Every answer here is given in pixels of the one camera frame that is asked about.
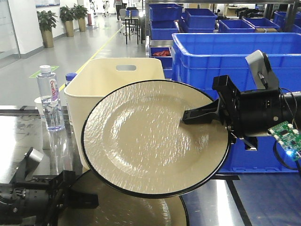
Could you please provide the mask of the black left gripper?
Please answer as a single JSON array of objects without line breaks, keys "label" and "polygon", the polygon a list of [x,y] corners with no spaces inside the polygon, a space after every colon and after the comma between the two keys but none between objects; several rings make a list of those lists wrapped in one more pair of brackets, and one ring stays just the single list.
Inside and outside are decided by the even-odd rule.
[{"label": "black left gripper", "polygon": [[64,170],[52,178],[37,178],[14,182],[14,217],[18,222],[36,217],[36,226],[56,226],[58,215],[65,206],[73,209],[95,209],[99,206],[98,195],[75,191],[74,171]]}]

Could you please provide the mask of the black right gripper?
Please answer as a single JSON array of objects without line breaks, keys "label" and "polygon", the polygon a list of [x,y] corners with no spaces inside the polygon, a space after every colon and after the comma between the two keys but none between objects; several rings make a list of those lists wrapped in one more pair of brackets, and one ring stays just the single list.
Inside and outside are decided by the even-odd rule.
[{"label": "black right gripper", "polygon": [[213,120],[223,125],[225,120],[231,133],[245,144],[245,149],[258,149],[257,137],[266,136],[268,129],[291,120],[291,107],[285,103],[279,85],[266,82],[263,89],[241,92],[228,75],[214,77],[212,89],[216,90],[219,100],[207,105],[185,110],[184,124],[210,124]]}]

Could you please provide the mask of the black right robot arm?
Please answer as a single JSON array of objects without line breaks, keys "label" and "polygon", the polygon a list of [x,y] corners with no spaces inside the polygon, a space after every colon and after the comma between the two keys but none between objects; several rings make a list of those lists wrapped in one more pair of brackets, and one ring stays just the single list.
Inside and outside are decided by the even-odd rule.
[{"label": "black right robot arm", "polygon": [[257,150],[257,137],[268,135],[269,128],[284,121],[301,127],[300,92],[283,93],[278,85],[241,92],[228,75],[214,77],[212,88],[219,98],[184,111],[185,124],[220,121],[234,138],[244,142],[247,150]]}]

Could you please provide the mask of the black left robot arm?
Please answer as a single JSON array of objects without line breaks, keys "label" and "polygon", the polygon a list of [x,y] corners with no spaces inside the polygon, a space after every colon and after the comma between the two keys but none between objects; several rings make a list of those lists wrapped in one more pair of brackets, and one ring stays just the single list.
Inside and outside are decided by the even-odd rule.
[{"label": "black left robot arm", "polygon": [[8,184],[0,185],[1,225],[20,225],[25,218],[35,217],[35,226],[56,226],[60,213],[67,207],[95,209],[98,196],[72,189],[75,172],[64,170],[50,178],[26,180],[14,174]]}]

